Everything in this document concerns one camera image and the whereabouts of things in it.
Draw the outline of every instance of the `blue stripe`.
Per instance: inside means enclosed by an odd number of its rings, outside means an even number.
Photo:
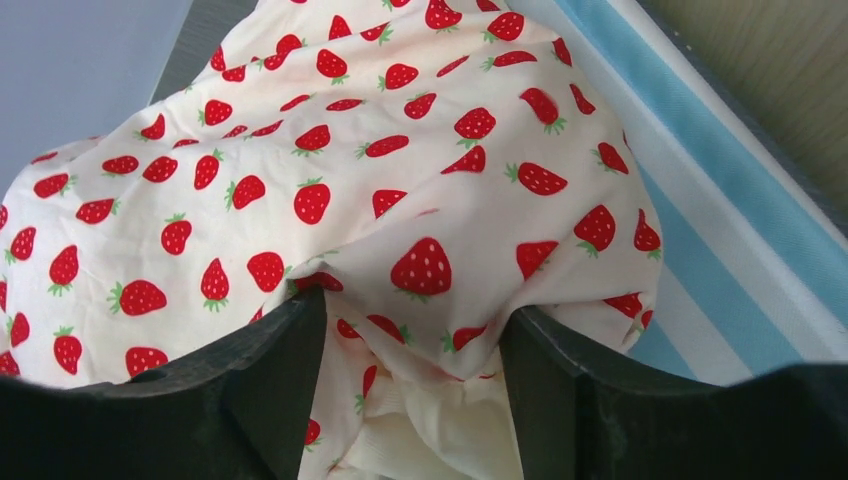
[[[848,326],[848,288],[845,283],[848,252],[778,183],[606,1],[555,1],[654,115],[673,132],[754,230],[834,316]],[[689,267],[685,271],[697,270]],[[698,293],[705,287],[704,282],[699,281],[688,285],[687,290],[690,294]],[[709,303],[721,298],[714,297]],[[728,313],[730,318],[741,318],[746,323],[753,321],[735,311]],[[727,321],[713,315],[710,319]]]

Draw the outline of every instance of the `strawberry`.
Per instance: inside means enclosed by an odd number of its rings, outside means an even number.
[[[67,173],[57,173],[36,182],[32,190],[38,198],[48,198],[57,193],[62,197],[76,183],[76,180],[76,175],[69,176]]]
[[[355,328],[356,325],[351,325],[350,323],[347,323],[343,318],[340,318],[339,321],[336,322],[336,329],[339,331],[339,335],[350,340],[362,338],[362,336],[357,333]]]
[[[401,190],[377,190],[371,197],[371,204],[374,207],[374,218],[380,218],[390,208],[406,196],[406,192]]]
[[[171,255],[179,255],[185,251],[185,244],[191,236],[191,222],[185,220],[185,213],[174,214],[165,220],[165,228],[159,235],[162,248]]]
[[[496,124],[495,117],[485,108],[478,107],[470,110],[453,126],[454,131],[462,137],[462,140],[456,142],[456,144],[471,148],[491,133]]]
[[[63,370],[71,375],[77,374],[77,364],[82,356],[82,344],[77,337],[71,335],[74,327],[61,327],[54,333],[53,356]]]
[[[212,263],[203,272],[203,278],[200,280],[200,293],[206,297],[203,307],[208,308],[210,312],[214,310],[215,313],[218,313],[221,307],[227,306],[230,281],[227,279],[224,267],[221,266],[220,259],[212,260]]]
[[[365,100],[360,100],[358,98],[345,98],[327,105],[327,111],[344,112],[345,110],[350,110],[351,108],[358,107],[363,103],[365,103]]]
[[[395,322],[382,315],[368,315],[366,318],[378,328],[389,334],[390,337],[397,340],[401,345],[409,345],[412,343],[412,338],[409,335],[409,329],[406,325],[398,328],[398,326],[395,325]]]
[[[146,315],[168,306],[168,298],[159,287],[147,280],[134,280],[126,287],[115,283],[107,302],[112,302],[112,313],[123,311],[126,315],[136,317]]]
[[[453,272],[439,241],[424,237],[392,267],[391,280],[413,299],[427,303],[429,297],[450,290]]]
[[[333,17],[333,23],[330,25],[330,34],[328,40],[335,40],[350,35],[350,27],[344,18],[336,15]]]
[[[252,202],[265,196],[265,183],[256,175],[248,175],[242,178],[238,184],[230,182],[227,189],[227,211],[235,207],[236,210],[250,205]]]
[[[374,380],[376,379],[377,365],[371,365],[365,369],[365,373],[362,375],[362,395],[355,397],[356,405],[354,405],[353,409],[357,415],[362,413],[362,409],[365,408],[365,398],[368,397],[368,392],[371,391],[371,386],[374,385]]]
[[[442,175],[453,172],[483,173],[484,168],[486,168],[486,151],[480,145],[475,145],[462,158],[442,170]]]
[[[119,177],[136,171],[138,168],[138,159],[132,155],[124,155],[121,157],[110,158],[101,165],[103,175],[107,177]]]
[[[615,219],[607,207],[598,205],[574,227],[574,235],[583,240],[578,247],[585,248],[589,256],[598,258],[615,237]]]
[[[603,165],[606,171],[616,173],[621,172],[625,175],[630,173],[630,170],[627,168],[627,164],[624,163],[624,159],[621,158],[621,155],[618,154],[615,147],[609,143],[599,143],[598,149],[592,150],[592,153],[601,159],[601,161],[598,162],[598,165]]]
[[[77,278],[77,273],[79,273],[77,246],[70,245],[59,252],[50,264],[50,281],[53,285],[47,291],[53,296],[61,297],[73,287],[71,283]]]
[[[179,163],[171,157],[159,157],[144,170],[141,174],[146,180],[153,183],[162,183],[177,171]]]
[[[306,157],[312,153],[317,155],[321,153],[322,148],[329,145],[330,139],[330,128],[327,127],[327,125],[312,127],[309,131],[295,140],[294,145],[297,148],[292,150],[292,153]]]
[[[271,293],[283,280],[285,266],[283,259],[276,253],[263,252],[248,260],[247,271],[250,272],[259,290]]]
[[[160,113],[149,127],[143,128],[138,132],[133,132],[133,135],[144,142],[148,140],[159,140],[165,136],[165,116]]]
[[[9,342],[11,342],[12,348],[17,347],[29,338],[29,321],[23,313],[19,312],[15,315],[14,320],[9,318],[6,328],[9,329]]]
[[[412,83],[412,81],[417,77],[417,68],[410,67],[409,65],[404,65],[402,63],[395,63],[386,70],[385,77],[379,77],[380,91],[397,90],[398,88],[405,87]]]
[[[233,107],[220,100],[209,100],[206,102],[206,107],[198,111],[198,114],[200,124],[211,127],[230,118],[230,115],[233,114]]]
[[[513,52],[504,53],[503,55],[498,55],[497,57],[489,57],[488,60],[483,62],[483,65],[481,65],[480,68],[482,68],[483,71],[488,72],[492,69],[492,67],[508,67],[518,63],[536,61],[538,61],[538,59],[532,53],[525,52],[524,50],[515,50]]]
[[[468,55],[465,55],[464,57],[459,57],[451,63],[445,65],[444,67],[442,67],[441,70],[439,70],[438,73],[436,73],[436,78],[444,77],[445,75],[452,72],[456,67],[465,63],[466,60],[468,60]]]
[[[224,161],[223,154],[216,148],[211,155],[204,155],[194,167],[194,189],[203,190],[218,176],[218,168]]]
[[[482,327],[463,327],[453,332],[453,336],[445,330],[445,335],[442,337],[443,351],[445,353],[456,353],[462,350],[463,347],[468,345],[468,342],[483,335],[488,327],[488,324]]]
[[[132,347],[124,354],[124,363],[132,378],[141,372],[165,365],[168,363],[168,356],[158,348]]]
[[[371,158],[382,157],[396,150],[400,150],[407,145],[409,145],[409,137],[406,135],[392,135],[377,140],[374,143],[362,145],[356,152],[356,158],[362,158],[364,155],[368,155]]]
[[[389,22],[386,22],[382,25],[377,25],[374,28],[365,30],[361,32],[362,38],[364,38],[368,42],[377,41],[377,46],[382,47],[383,43],[388,42],[389,36],[392,34],[393,30],[389,28]]]
[[[527,190],[543,197],[559,193],[568,186],[564,178],[531,162],[524,162],[520,167],[507,165],[504,174],[512,183],[518,180]]]
[[[483,32],[483,40],[495,43],[495,39],[511,42],[521,35],[524,30],[524,15],[506,12],[498,15],[489,28]]]
[[[648,225],[645,220],[645,211],[639,209],[639,224],[636,226],[636,234],[633,236],[633,246],[640,252],[648,252],[648,258],[659,261],[662,257],[662,242],[656,230]]]
[[[12,356],[12,352],[3,352],[0,355],[0,375],[8,375],[17,377],[21,374],[21,369],[18,367],[18,362]]]
[[[628,293],[615,298],[607,298],[604,303],[626,315],[628,318],[636,319],[642,311],[642,302],[639,301],[638,293]]]
[[[333,79],[330,85],[341,85],[350,77],[347,74],[347,63],[326,48],[322,48],[318,52],[315,68],[318,69],[318,73],[321,75]]]
[[[424,118],[430,112],[435,101],[435,93],[418,94],[414,98],[407,100],[406,106],[403,107],[403,113],[413,120]]]
[[[573,83],[569,86],[571,87],[571,94],[574,95],[574,101],[577,102],[577,109],[580,110],[580,113],[591,115],[595,111],[595,106],[589,100],[586,100],[583,92],[580,91],[580,87]]]
[[[321,177],[310,178],[297,187],[293,204],[295,215],[307,225],[317,224],[330,204],[330,187],[321,183]]]
[[[524,276],[524,281],[530,279],[534,273],[542,270],[542,265],[548,262],[548,257],[559,242],[549,240],[546,242],[527,242],[515,248],[515,262]]]
[[[451,9],[445,0],[430,0],[424,23],[436,33],[457,30],[456,24],[462,20],[462,14]]]
[[[281,112],[288,112],[292,108],[300,105],[301,103],[309,100],[310,98],[312,98],[312,95],[306,95],[306,94],[298,95],[298,96],[294,97],[293,99],[289,100],[288,103],[286,103],[285,105],[280,107],[280,111]]]
[[[29,260],[35,245],[35,227],[26,227],[19,231],[12,240],[12,245],[6,250],[6,263],[9,265],[20,261]]]
[[[77,210],[76,217],[89,225],[97,225],[109,215],[117,215],[120,206],[121,202],[116,198],[86,202]]]
[[[562,37],[554,40],[554,51],[553,54],[556,56],[562,63],[571,66],[571,52],[568,51],[568,47],[565,46],[565,40]]]

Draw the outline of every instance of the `cloth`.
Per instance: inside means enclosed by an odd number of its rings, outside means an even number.
[[[662,261],[567,45],[472,0],[260,0],[185,91],[24,169],[0,248],[0,369],[59,388],[126,381],[321,285],[302,479],[520,478],[510,313],[625,351]]]

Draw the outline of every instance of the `beige wall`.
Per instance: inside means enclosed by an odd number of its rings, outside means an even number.
[[[848,0],[648,0],[848,214]]]

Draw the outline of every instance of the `strawberry print fabric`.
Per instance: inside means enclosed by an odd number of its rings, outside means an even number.
[[[663,256],[614,113],[491,0],[260,0],[192,85],[2,205],[0,371],[26,381],[124,382],[322,286],[302,479],[520,478],[510,313],[626,351]]]

